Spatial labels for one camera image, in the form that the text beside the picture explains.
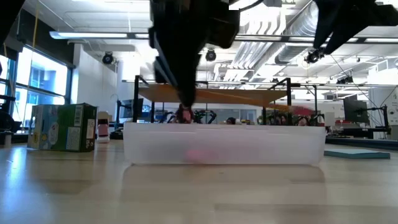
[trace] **bottle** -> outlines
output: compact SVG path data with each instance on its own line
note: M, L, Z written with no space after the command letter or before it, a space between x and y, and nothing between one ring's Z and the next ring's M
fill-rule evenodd
M108 143L109 138L109 115L107 112L99 112L98 114L98 143Z

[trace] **security camera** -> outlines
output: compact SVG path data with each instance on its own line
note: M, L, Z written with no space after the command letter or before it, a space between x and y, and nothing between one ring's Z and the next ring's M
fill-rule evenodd
M304 58L304 61L307 63L316 63L323 57L325 57L325 54L323 53L324 48L320 47L319 49L315 50L310 50L308 51L308 55Z
M214 60L216 60L216 52L214 51L214 49L208 49L207 50L207 54L206 54L206 61L208 62L213 62Z
M116 61L112 54L112 52L105 52L105 56L102 58L105 65L112 65Z

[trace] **window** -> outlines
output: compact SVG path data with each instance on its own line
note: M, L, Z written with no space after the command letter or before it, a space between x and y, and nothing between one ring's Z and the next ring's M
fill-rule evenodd
M14 111L12 117L16 121L22 121L24 119L25 127L29 127L30 118L32 116L32 107L34 105L64 105L65 99L60 96L50 96L43 93L37 93L35 91L23 88L16 89L16 103L14 104Z
M34 105L65 104L67 77L66 66L24 47L18 57L14 120L29 127Z
M1 62L1 67L2 67L2 72L0 74L0 78L7 79L9 59L0 55L0 62Z
M32 87L65 95L67 75L66 66L36 52L32 53L30 49L24 48L19 54L17 83L23 85L29 83Z
M0 95L6 94L6 84L0 83Z

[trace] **blue mat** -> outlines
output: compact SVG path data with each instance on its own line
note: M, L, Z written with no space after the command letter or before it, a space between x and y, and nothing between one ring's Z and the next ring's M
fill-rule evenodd
M324 155L346 159L390 159L388 152L377 152L367 149L327 149Z

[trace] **black cable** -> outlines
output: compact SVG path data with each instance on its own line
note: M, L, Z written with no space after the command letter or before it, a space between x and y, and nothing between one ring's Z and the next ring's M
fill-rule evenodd
M368 113L368 116L370 117L370 119L373 121L373 123L375 125L382 126L381 123L378 120L374 119L374 117L370 113Z
M347 77L349 77L349 75L346 73L346 71L344 71L344 69L340 66L340 64L337 62L337 60L334 58L334 56L332 56L332 55L330 55L331 57L332 57L332 59L336 62L336 64L337 64L337 66L339 66L339 68L341 69L341 71L347 76ZM357 84L355 84L354 82L353 82L353 84L355 85L355 87L357 88L357 89L359 89L360 91L361 91L361 93L364 95L364 96L366 96L366 98L369 100L369 102L371 102L375 107L378 107L375 103L373 103L373 101L364 93L364 91L362 91L361 89L360 89L360 87L357 85ZM380 121L382 121L383 119L381 118L381 114L380 114L380 111L379 110L377 110L377 112L379 112L379 117L380 117Z
M248 5L248 6L245 6L245 7L241 8L241 9L239 9L239 12L243 12L243 11L246 11L246 10L248 10L248 9L252 9L252 8L254 8L254 7L260 5L262 2L263 2L263 0L257 0L255 3L253 3L253 4L251 4L251 5Z
M383 100L383 102L380 104L380 107L383 105L384 102L391 96L391 94L396 90L398 86L395 86L395 88L390 92L390 94L386 97L386 99Z

